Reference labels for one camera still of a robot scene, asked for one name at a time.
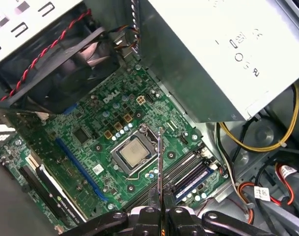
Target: cpu socket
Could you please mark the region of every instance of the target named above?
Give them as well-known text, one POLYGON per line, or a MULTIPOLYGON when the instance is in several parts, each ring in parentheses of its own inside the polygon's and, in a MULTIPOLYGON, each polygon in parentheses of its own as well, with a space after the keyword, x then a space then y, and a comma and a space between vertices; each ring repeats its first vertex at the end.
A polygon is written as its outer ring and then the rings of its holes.
POLYGON ((157 156, 155 140, 149 140, 147 132, 149 128, 146 132, 140 128, 111 151, 115 162, 129 176, 146 167, 157 156))

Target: white panel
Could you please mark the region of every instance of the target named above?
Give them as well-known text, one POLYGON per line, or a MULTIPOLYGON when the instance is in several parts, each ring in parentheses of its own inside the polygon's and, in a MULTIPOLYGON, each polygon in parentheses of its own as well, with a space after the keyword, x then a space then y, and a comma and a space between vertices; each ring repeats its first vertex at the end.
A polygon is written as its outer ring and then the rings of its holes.
POLYGON ((82 0, 0 0, 0 61, 82 0))
POLYGON ((149 1, 245 119, 299 78, 299 31, 274 0, 149 1))
POLYGON ((15 129, 7 127, 5 124, 0 124, 0 132, 15 132, 15 129))

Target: barcode sticker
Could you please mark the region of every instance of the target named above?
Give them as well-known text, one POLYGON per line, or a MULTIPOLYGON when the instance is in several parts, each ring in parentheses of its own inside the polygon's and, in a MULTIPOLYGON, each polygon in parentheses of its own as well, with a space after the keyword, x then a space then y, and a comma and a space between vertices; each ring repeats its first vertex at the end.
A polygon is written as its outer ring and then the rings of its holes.
POLYGON ((295 172, 297 172, 297 170, 290 166, 283 165, 282 167, 280 167, 280 173, 283 178, 286 178, 287 176, 289 176, 295 172))
POLYGON ((254 186, 254 197, 263 201, 271 201, 268 188, 254 186))
POLYGON ((104 168, 102 168, 102 166, 98 164, 92 170, 95 172, 96 175, 99 175, 102 171, 104 171, 104 168))

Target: dell logo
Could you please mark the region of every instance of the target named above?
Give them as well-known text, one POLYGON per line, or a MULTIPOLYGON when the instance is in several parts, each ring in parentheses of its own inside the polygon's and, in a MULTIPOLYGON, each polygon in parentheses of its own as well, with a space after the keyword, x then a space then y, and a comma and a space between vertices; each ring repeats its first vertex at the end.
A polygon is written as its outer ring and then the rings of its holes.
POLYGON ((112 99, 114 99, 119 94, 120 92, 118 92, 118 90, 115 90, 114 92, 110 93, 107 97, 103 99, 104 103, 108 104, 112 99))

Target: blue pcie slot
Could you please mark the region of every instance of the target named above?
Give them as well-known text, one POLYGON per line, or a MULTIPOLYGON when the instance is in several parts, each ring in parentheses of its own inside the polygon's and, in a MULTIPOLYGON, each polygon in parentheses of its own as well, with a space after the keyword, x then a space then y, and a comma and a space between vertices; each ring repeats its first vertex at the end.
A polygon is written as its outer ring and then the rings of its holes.
POLYGON ((199 176, 197 176, 197 178, 195 178, 190 184, 185 186, 185 188, 176 191, 174 193, 175 203, 178 204, 187 194, 189 194, 193 189, 198 187, 213 172, 214 171, 212 169, 207 168, 199 176))
POLYGON ((98 185, 95 181, 90 177, 89 173, 84 169, 84 167, 80 164, 80 162, 76 159, 76 157, 72 154, 69 148, 65 145, 65 143, 60 139, 55 139, 56 143, 60 146, 60 148, 65 152, 67 157, 73 162, 76 168, 80 171, 80 173, 85 177, 87 182, 92 186, 94 192, 100 197, 101 200, 107 201, 107 198, 103 195, 98 185))

